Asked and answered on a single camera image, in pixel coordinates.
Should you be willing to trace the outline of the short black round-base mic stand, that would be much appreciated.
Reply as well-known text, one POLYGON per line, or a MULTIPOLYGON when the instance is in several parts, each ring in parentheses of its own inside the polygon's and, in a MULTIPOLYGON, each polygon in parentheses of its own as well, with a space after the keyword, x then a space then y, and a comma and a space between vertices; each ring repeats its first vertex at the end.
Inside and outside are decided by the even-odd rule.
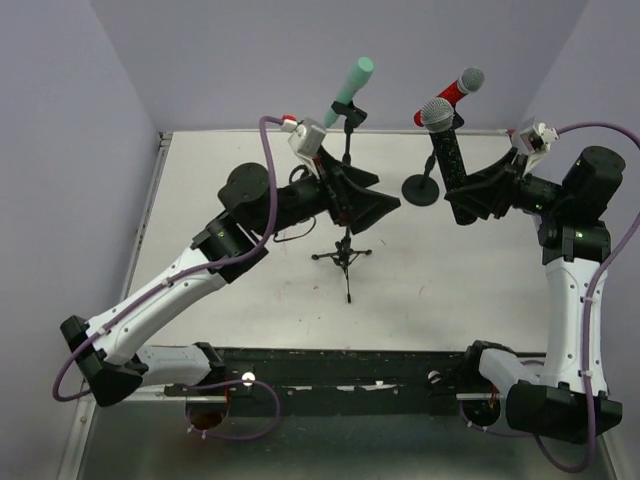
POLYGON ((334 101, 331 105, 331 109, 338 116, 342 116, 344 118, 343 132, 345 135, 345 146, 341 163, 343 166, 350 166, 352 164, 352 135, 354 133, 354 130, 367 119, 368 113, 357 107, 352 101, 350 101, 348 104, 334 101))

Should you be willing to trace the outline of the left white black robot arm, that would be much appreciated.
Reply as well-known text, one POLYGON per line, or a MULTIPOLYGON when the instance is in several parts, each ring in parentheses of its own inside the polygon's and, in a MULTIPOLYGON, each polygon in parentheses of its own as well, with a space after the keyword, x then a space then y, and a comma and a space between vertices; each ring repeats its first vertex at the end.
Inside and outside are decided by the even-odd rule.
POLYGON ((189 246, 155 279, 118 305, 88 320, 71 316, 60 330, 101 407, 115 405, 141 387, 210 387, 224 367, 205 342, 154 346, 149 339, 204 297, 247 273, 268 253, 275 233, 323 212, 358 234, 400 207, 398 198, 372 190, 377 175, 344 165, 327 152, 318 176, 277 187, 269 147, 264 164, 236 167, 219 191, 224 206, 189 246))

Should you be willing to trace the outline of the mint green microphone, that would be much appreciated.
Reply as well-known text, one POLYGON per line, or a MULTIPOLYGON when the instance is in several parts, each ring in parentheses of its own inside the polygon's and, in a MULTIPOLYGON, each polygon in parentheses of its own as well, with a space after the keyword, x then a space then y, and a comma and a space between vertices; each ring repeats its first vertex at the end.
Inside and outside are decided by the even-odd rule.
POLYGON ((332 127, 340 116, 349 118, 354 96, 368 83, 374 69, 374 62, 366 56, 360 57, 352 65, 346 80, 324 116, 323 125, 326 129, 332 127))

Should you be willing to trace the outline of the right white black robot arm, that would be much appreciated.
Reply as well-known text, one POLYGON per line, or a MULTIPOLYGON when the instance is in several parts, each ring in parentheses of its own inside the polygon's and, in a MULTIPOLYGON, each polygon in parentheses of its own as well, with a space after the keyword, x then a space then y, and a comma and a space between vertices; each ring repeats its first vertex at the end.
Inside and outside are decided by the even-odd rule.
POLYGON ((600 217, 625 167, 616 152, 589 146, 556 184, 526 173, 523 156, 510 150, 445 195, 478 219, 500 218, 509 209, 540 219, 550 302, 540 373, 527 369, 513 350, 480 340, 468 347, 462 367, 464 375, 497 388, 513 430, 581 445, 621 422, 623 407, 610 399, 604 378, 597 303, 611 255, 611 236, 600 217))

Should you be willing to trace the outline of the black microphone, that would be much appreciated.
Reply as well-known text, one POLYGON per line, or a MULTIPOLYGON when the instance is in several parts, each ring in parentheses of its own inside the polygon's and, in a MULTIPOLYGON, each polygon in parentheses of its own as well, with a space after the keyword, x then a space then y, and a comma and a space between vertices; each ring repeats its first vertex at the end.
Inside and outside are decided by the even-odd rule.
POLYGON ((466 185, 466 169, 459 143, 453 128, 455 111, 453 106, 441 97, 429 99, 420 111, 420 118, 428 130, 436 161, 446 190, 445 199, 450 204, 458 225, 467 226, 476 217, 448 199, 448 194, 466 185))

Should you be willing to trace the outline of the tall black tripod mic stand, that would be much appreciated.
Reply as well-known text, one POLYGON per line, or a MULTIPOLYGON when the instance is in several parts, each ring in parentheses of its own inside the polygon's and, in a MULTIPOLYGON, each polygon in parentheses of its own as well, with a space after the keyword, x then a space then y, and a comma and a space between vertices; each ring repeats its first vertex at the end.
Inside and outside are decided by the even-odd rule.
MULTIPOLYGON (((289 174, 289 184, 294 183, 294 180, 302 180, 305 179, 307 177, 310 177, 311 173, 310 170, 303 165, 298 165, 296 166, 289 174)), ((317 225, 317 219, 316 217, 312 217, 312 225, 311 227, 308 229, 308 231, 306 231, 305 233, 303 233, 302 235, 299 235, 297 237, 292 237, 289 239, 286 239, 285 241, 289 241, 289 240, 294 240, 294 239, 299 239, 299 238, 303 238, 306 235, 310 234, 316 227, 317 225)), ((351 295, 351 288, 350 288, 350 275, 349 275, 349 268, 350 266, 354 263, 354 261, 360 257, 360 256, 370 256, 373 253, 373 250, 371 249, 367 249, 367 250, 354 250, 352 248, 352 236, 351 236, 351 231, 349 230, 349 228, 345 228, 345 233, 344 236, 335 243, 335 249, 332 252, 324 252, 324 253, 313 253, 311 254, 310 258, 313 261, 319 261, 321 259, 331 259, 331 261, 333 262, 333 264, 340 268, 344 278, 345 278, 345 283, 346 283, 346 300, 347 300, 347 304, 351 304, 352 303, 352 295, 351 295)))

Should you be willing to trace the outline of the red glitter microphone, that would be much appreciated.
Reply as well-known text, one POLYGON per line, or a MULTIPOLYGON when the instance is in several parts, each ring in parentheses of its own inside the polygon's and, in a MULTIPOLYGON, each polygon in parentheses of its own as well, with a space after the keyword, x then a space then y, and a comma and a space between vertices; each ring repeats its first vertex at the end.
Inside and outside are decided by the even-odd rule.
POLYGON ((427 114, 432 119, 444 120, 446 113, 451 113, 452 128, 458 129, 464 125, 464 119, 456 110, 457 103, 469 94, 477 92, 484 84, 485 74, 478 67, 466 68, 460 77, 446 87, 440 94, 429 99, 420 110, 414 114, 414 123, 424 127, 427 114))

